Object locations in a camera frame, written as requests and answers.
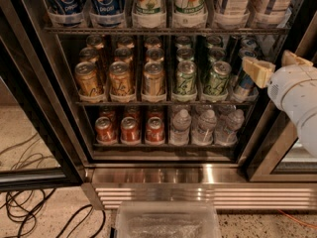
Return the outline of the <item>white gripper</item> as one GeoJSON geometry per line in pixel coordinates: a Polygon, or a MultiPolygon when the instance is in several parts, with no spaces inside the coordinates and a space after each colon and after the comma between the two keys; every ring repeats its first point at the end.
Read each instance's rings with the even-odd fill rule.
{"type": "Polygon", "coordinates": [[[279,70],[266,60],[244,57],[243,71],[289,117],[302,117],[317,108],[317,68],[289,50],[283,52],[279,70]]]}

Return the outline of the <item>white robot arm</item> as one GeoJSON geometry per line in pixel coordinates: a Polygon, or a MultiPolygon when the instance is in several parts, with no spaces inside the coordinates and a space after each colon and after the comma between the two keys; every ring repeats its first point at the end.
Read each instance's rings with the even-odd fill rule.
{"type": "Polygon", "coordinates": [[[243,71],[259,88],[267,88],[274,105],[295,125],[302,146],[317,157],[317,68],[312,61],[284,51],[281,68],[269,61],[243,58],[243,71]]]}

